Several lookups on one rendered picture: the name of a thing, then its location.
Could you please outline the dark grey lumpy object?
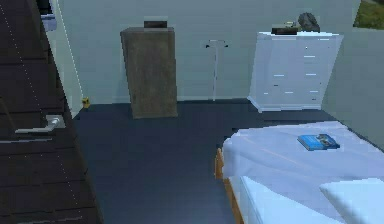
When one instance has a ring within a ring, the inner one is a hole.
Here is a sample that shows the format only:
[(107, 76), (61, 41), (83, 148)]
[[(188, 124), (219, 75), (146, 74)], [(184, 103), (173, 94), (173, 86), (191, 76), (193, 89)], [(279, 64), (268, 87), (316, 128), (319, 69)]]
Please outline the dark grey lumpy object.
[(320, 26), (312, 13), (305, 12), (299, 15), (298, 23), (301, 30), (305, 32), (319, 32)]

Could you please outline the white coat stand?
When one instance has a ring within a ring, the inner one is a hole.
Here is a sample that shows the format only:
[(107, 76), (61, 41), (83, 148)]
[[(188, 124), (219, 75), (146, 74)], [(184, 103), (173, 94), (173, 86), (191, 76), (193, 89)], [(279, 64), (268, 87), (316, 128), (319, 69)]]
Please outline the white coat stand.
[(228, 44), (225, 40), (216, 40), (211, 39), (205, 45), (205, 48), (213, 48), (214, 49), (214, 70), (213, 70), (213, 87), (212, 87), (212, 101), (216, 101), (217, 96), (217, 78), (218, 78), (218, 64), (219, 64), (219, 49), (227, 48)]

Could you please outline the white bed with wooden frame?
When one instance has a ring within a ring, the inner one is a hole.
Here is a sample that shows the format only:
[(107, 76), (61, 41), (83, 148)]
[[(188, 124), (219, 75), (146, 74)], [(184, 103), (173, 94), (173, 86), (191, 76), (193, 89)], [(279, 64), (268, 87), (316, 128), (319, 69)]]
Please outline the white bed with wooden frame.
[[(308, 151), (297, 140), (318, 134), (340, 147)], [(384, 181), (384, 152), (338, 121), (240, 129), (217, 150), (215, 175), (241, 224), (347, 224), (320, 186)]]

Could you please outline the brown wooden cabinet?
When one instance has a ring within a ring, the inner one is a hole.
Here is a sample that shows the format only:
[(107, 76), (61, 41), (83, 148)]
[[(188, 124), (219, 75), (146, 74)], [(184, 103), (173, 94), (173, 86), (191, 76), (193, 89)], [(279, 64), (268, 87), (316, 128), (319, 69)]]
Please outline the brown wooden cabinet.
[(120, 37), (133, 118), (177, 117), (174, 29), (130, 27)]

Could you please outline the dark box on cabinet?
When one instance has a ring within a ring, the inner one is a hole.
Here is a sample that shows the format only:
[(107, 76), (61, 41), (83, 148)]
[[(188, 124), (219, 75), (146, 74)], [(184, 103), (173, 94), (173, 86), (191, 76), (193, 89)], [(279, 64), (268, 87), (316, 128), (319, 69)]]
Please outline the dark box on cabinet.
[(154, 21), (154, 20), (144, 21), (144, 28), (167, 28), (167, 27), (168, 27), (167, 21)]

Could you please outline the black flat telephone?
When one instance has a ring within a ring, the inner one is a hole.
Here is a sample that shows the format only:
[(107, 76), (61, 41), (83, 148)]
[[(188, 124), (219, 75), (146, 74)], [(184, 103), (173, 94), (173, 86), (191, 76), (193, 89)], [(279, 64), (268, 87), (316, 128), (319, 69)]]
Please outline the black flat telephone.
[(274, 35), (297, 35), (299, 29), (297, 27), (272, 28), (271, 34)]

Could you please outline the window with green view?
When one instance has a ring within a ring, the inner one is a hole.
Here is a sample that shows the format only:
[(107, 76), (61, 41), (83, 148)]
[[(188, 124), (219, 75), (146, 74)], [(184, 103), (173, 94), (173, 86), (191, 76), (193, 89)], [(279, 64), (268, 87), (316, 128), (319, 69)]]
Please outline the window with green view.
[(353, 26), (384, 30), (384, 0), (360, 0)]

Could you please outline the white pillow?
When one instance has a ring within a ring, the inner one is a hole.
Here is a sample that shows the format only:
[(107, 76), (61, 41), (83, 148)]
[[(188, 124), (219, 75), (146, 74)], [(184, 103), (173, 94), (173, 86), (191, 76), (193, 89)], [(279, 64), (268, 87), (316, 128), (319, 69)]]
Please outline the white pillow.
[(320, 191), (347, 224), (384, 224), (384, 181), (331, 182), (322, 184)]

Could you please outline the dark brown room door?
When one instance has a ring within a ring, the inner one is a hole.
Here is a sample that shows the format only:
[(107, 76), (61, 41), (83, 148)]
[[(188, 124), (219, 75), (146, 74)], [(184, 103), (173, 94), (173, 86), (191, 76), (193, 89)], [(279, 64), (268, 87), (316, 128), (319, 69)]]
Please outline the dark brown room door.
[[(104, 224), (39, 0), (0, 0), (0, 224)], [(61, 115), (65, 128), (16, 134)]]

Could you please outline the white chest of drawers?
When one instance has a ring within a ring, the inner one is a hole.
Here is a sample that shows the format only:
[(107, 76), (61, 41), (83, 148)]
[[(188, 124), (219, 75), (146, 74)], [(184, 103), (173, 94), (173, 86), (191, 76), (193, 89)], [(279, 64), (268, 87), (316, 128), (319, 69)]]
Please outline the white chest of drawers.
[(259, 112), (319, 110), (343, 41), (341, 34), (257, 34), (248, 100)]

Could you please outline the blue book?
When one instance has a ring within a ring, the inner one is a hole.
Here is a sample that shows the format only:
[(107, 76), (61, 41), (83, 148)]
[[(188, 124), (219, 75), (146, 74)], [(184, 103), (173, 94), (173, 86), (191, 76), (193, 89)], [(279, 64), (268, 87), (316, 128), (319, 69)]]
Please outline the blue book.
[(340, 147), (328, 134), (300, 135), (297, 140), (308, 151), (338, 149)]

